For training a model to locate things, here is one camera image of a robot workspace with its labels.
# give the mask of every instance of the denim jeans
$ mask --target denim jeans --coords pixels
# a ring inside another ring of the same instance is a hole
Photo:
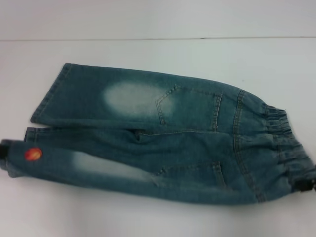
[[[1,143],[11,177],[231,205],[316,178],[284,110],[210,80],[65,64],[31,122],[50,127]]]

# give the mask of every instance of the red patch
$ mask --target red patch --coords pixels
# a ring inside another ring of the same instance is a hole
[[[24,158],[28,161],[33,161],[41,158],[42,152],[40,148],[31,148],[24,153]]]

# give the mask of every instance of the back pocket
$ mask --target back pocket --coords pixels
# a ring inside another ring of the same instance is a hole
[[[216,131],[222,95],[175,85],[156,101],[160,123]]]
[[[160,172],[155,174],[155,176],[163,178],[160,185],[171,188],[226,188],[219,161],[185,166],[163,167]]]

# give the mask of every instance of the white surface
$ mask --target white surface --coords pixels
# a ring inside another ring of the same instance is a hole
[[[315,0],[1,0],[0,39],[316,36]]]
[[[65,62],[213,79],[287,109],[316,161],[316,40],[0,42],[0,139],[23,139]],[[316,194],[261,205],[189,205],[0,172],[4,237],[310,237]]]

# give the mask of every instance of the blue denim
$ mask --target blue denim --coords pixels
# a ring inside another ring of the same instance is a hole
[[[67,63],[31,122],[50,127],[2,142],[11,177],[231,205],[316,178],[284,110],[210,80]]]

